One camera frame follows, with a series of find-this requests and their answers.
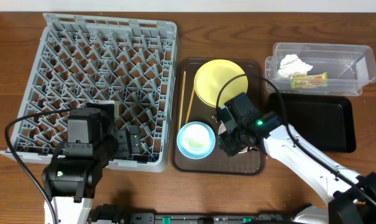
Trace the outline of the white pink bowl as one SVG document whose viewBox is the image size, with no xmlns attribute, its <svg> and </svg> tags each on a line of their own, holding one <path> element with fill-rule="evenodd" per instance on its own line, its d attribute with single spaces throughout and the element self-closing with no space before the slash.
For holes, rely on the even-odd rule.
<svg viewBox="0 0 376 224">
<path fill-rule="evenodd" d="M 224 133 L 225 131 L 226 131 L 226 128 L 225 128 L 224 124 L 221 123 L 219 128 L 218 128 L 218 134 L 220 135 L 220 134 Z M 244 154 L 244 153 L 247 153 L 247 152 L 248 152 L 248 148 L 246 147 L 243 150 L 241 150 L 239 152 L 239 154 Z"/>
</svg>

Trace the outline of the light blue bowl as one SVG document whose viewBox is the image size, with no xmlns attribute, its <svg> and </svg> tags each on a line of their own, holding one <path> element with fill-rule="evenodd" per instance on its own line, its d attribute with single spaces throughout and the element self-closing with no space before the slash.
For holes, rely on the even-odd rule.
<svg viewBox="0 0 376 224">
<path fill-rule="evenodd" d="M 188 141 L 195 139 L 202 141 L 204 147 L 201 150 L 191 150 L 188 146 Z M 177 147 L 179 151 L 189 159 L 203 159 L 209 156 L 216 143 L 214 131 L 205 123 L 193 121 L 184 125 L 177 135 Z"/>
</svg>

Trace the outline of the white tissue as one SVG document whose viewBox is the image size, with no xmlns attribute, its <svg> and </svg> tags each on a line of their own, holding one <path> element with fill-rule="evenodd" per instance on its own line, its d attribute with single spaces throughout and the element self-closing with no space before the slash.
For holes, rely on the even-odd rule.
<svg viewBox="0 0 376 224">
<path fill-rule="evenodd" d="M 284 78 L 307 75 L 312 68 L 312 65 L 303 62 L 296 54 L 290 54 L 280 62 L 277 74 Z"/>
</svg>

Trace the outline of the green snack wrapper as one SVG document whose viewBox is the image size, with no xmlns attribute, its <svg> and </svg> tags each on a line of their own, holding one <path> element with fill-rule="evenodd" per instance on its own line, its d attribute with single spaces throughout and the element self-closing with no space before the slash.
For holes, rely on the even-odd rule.
<svg viewBox="0 0 376 224">
<path fill-rule="evenodd" d="M 290 87 L 297 88 L 316 88 L 328 85 L 328 73 L 324 72 L 319 75 L 297 75 L 292 77 Z"/>
</svg>

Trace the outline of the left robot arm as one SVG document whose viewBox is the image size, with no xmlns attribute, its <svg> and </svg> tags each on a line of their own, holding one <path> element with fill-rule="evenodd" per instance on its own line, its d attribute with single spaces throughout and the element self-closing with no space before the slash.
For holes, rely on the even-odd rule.
<svg viewBox="0 0 376 224">
<path fill-rule="evenodd" d="M 86 223 L 98 182 L 109 162 L 140 153 L 137 126 L 116 127 L 115 104 L 73 109 L 67 119 L 67 141 L 53 152 L 42 179 L 50 197 L 46 210 L 57 223 Z"/>
</svg>

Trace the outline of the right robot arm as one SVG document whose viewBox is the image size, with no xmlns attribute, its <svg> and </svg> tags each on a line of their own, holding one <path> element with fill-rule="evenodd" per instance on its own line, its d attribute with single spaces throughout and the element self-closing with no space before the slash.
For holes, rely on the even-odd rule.
<svg viewBox="0 0 376 224">
<path fill-rule="evenodd" d="M 310 205 L 291 220 L 294 223 L 376 223 L 376 173 L 363 176 L 332 160 L 305 140 L 274 112 L 262 114 L 245 93 L 216 107 L 215 120 L 225 131 L 219 147 L 235 156 L 258 144 L 305 181 L 328 206 Z"/>
</svg>

